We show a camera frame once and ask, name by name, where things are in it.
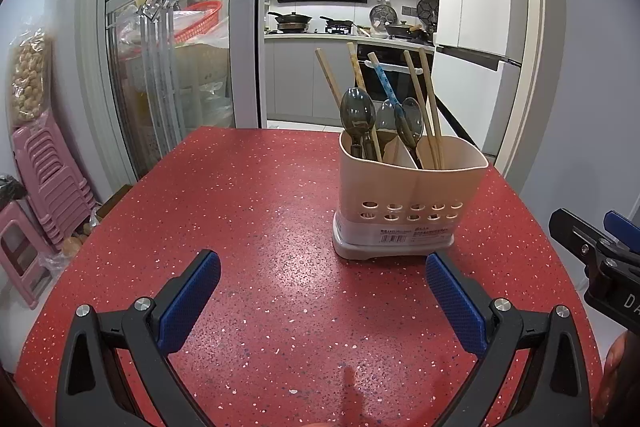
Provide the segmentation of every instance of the wall socket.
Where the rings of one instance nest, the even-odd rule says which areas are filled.
[[[409,17],[417,17],[418,9],[411,8],[410,6],[402,6],[402,15],[408,15]]]

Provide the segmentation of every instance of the tabletop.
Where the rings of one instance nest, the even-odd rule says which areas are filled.
[[[424,257],[345,261],[332,247],[338,135],[201,128],[138,182],[62,274],[27,339],[16,382],[52,426],[74,311],[153,296],[202,248],[222,278],[170,360],[222,426],[432,425],[472,368],[424,280]],[[591,395],[602,371],[591,327],[542,229],[488,170],[449,255],[489,295],[575,318]],[[516,355],[487,418],[499,421],[526,359]],[[130,358],[127,378],[161,425]]]

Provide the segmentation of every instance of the oven handle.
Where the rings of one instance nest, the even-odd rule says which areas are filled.
[[[364,65],[367,68],[371,68],[372,70],[375,69],[373,67],[373,63],[370,60],[365,60]],[[410,74],[409,68],[407,68],[406,66],[396,66],[395,64],[383,64],[382,62],[380,62],[380,67],[382,67],[384,71],[395,71],[396,73]],[[415,74],[422,74],[422,68],[415,68]]]

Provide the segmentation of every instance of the metal screw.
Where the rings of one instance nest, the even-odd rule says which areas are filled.
[[[569,311],[569,308],[562,305],[556,308],[556,313],[558,314],[559,317],[562,317],[564,319],[567,318],[569,315],[571,315],[571,311]]]
[[[136,301],[135,304],[133,304],[133,306],[139,311],[139,312],[143,312],[144,310],[148,309],[149,306],[151,306],[151,299],[148,299],[147,297],[141,297],[140,299],[138,299]]]
[[[507,299],[495,299],[494,302],[495,309],[500,310],[501,312],[508,312],[511,309],[511,303]]]
[[[89,313],[89,311],[91,311],[91,307],[89,306],[89,304],[80,304],[76,309],[76,315],[78,317],[84,317],[87,313]]]

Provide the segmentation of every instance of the oven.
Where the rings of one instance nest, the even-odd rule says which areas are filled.
[[[382,69],[385,70],[386,77],[389,79],[389,83],[391,83],[391,87],[396,97],[398,97],[399,102],[404,102],[404,99],[408,96],[417,98],[414,83],[411,81],[411,76],[409,75],[406,61],[404,60],[404,50],[359,42],[358,62],[360,63],[360,70],[362,71],[365,87],[371,99],[374,102],[384,102],[386,100],[385,90],[382,84],[380,84],[376,71],[366,64],[366,62],[369,62],[367,55],[371,52],[374,52],[380,61],[380,65],[382,65]],[[409,52],[411,53],[415,68],[420,68],[420,55],[418,55],[418,51],[409,50]],[[431,69],[433,67],[433,54],[427,53],[427,60],[429,62],[429,68]],[[424,78],[419,75],[418,79],[420,80],[422,95],[424,99],[427,100]]]

